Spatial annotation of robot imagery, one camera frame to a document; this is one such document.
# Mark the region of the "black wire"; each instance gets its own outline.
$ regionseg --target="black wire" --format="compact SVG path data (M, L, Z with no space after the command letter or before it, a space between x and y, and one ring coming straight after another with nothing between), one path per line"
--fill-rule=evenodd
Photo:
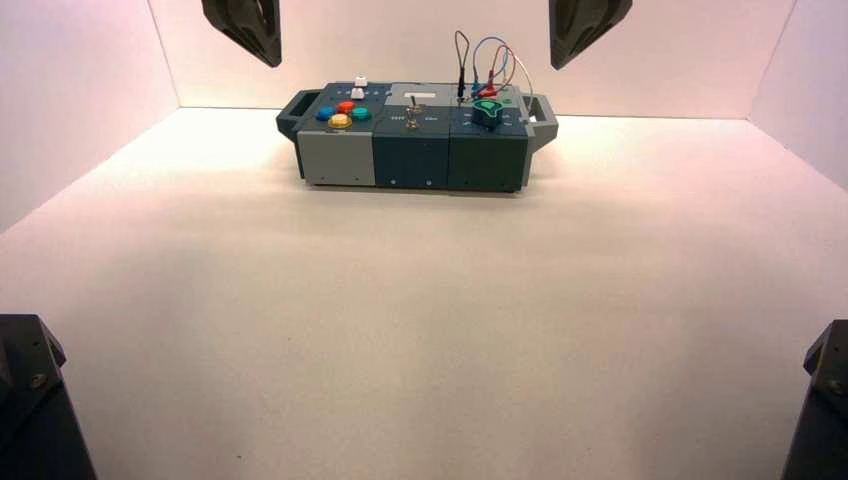
M465 40L464 55L459 54L459 37ZM456 96L462 101L462 97L465 96L465 61L468 60L468 49L471 47L471 42L468 41L468 37L461 30L457 30L453 34L453 44L456 47L456 61L459 62L459 80L456 82Z
M462 37L465 40L465 54L459 54L459 37ZM462 33L461 30L457 30L453 34L453 44L456 47L456 60L459 62L459 68L465 68L465 61L468 60L468 49L471 47L471 42L468 41L468 37Z

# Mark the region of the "white table surface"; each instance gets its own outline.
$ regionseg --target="white table surface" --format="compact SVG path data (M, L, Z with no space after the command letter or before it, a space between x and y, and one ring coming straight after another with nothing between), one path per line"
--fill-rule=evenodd
M312 188L275 114L181 110L0 236L101 478L778 478L848 193L609 118L519 195Z

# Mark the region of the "control box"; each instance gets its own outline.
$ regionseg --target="control box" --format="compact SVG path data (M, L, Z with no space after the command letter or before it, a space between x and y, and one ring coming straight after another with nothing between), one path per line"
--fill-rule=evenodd
M364 77L303 90L277 116L311 184L488 192L527 185L557 126L543 95L512 85L472 100L456 84Z

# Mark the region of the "green button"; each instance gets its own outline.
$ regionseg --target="green button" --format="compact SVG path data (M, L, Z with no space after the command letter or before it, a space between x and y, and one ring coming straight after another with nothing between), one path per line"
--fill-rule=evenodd
M350 116L357 121L368 120L371 118L371 112L369 112L365 107L356 107L353 109L353 112L350 113Z
M489 117L495 118L498 116L498 112L503 110L503 105L491 100L477 100L474 102L474 108L480 110Z

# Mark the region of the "yellow button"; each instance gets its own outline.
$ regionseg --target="yellow button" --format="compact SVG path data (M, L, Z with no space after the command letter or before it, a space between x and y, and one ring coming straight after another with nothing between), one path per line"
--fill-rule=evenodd
M344 113L337 113L330 117L330 120L327 122L330 128L348 128L353 125L353 120L350 119Z

